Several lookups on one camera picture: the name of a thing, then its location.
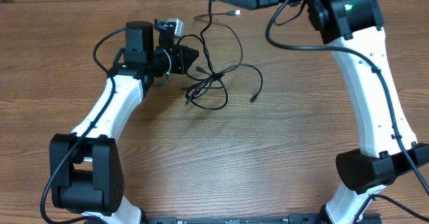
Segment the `black usb cable short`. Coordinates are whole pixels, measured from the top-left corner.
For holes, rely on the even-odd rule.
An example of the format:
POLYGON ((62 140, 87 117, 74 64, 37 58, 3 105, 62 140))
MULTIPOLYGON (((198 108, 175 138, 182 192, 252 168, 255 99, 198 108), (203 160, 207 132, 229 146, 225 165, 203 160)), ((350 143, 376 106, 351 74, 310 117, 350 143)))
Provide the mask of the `black usb cable short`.
POLYGON ((229 100, 227 88, 226 88, 224 82, 222 81, 222 77, 224 76, 224 74, 221 72, 215 72, 214 71, 212 62, 210 60, 210 54, 209 54, 209 51, 208 51, 208 48, 206 45, 206 40, 204 38, 204 32, 212 25, 212 3, 213 3, 213 0, 208 0, 208 17, 209 17, 209 20, 208 20, 208 24, 200 32, 200 35, 197 36, 196 34, 186 34, 186 35, 182 36, 181 38, 179 38, 179 40, 176 43, 176 45, 179 46, 180 42, 184 38, 196 38, 202 44, 202 52, 204 54, 204 57, 206 58, 209 71, 207 72, 203 68, 196 67, 197 71, 206 74, 207 77, 202 78, 202 79, 192 78, 193 80, 196 81, 196 83, 190 87, 185 87, 185 90, 186 90, 185 106, 188 106, 189 104, 192 103, 194 106, 196 106, 200 109, 203 109, 203 110, 207 110, 207 111, 220 110, 226 106, 226 104, 228 103, 228 100, 229 100), (225 102, 220 107, 205 107, 205 106, 199 105, 198 103, 195 103, 196 99, 205 95, 209 90, 212 89, 213 82, 219 82, 221 84, 220 89, 224 90, 225 102))

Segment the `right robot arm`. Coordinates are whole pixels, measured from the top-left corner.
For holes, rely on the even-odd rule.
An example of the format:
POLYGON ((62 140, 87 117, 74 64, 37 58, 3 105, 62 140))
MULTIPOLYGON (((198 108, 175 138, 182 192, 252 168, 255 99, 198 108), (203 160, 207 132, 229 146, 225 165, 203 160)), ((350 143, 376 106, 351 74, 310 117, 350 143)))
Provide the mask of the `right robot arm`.
POLYGON ((248 10, 303 3, 332 53, 355 111, 359 147, 339 154, 341 183, 317 223, 366 223, 366 208, 383 189, 428 163, 428 145, 407 122, 389 69, 383 17, 377 0, 217 0, 248 10))

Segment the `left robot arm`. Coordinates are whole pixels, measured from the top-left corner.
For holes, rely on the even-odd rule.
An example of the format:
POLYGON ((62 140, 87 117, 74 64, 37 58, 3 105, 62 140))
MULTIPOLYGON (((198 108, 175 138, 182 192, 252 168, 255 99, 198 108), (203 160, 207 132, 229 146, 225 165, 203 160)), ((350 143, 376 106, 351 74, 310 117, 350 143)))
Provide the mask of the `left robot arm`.
POLYGON ((48 197, 56 208, 79 215, 71 223, 148 222, 143 210, 125 197, 117 142, 154 79, 186 74, 199 52, 174 43, 184 35, 180 19, 129 21, 122 32, 125 47, 105 71, 102 95, 79 125, 50 142, 50 179, 40 201, 47 223, 53 221, 46 213, 48 197))

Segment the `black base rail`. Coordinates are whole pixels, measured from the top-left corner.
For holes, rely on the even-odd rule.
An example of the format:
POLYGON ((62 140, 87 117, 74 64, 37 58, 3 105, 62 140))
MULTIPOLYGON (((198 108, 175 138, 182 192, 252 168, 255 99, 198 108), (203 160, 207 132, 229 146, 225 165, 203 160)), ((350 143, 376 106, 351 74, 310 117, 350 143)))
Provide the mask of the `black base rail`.
POLYGON ((176 218, 147 217, 147 224, 321 224, 318 214, 290 214, 286 217, 219 217, 219 218, 176 218))

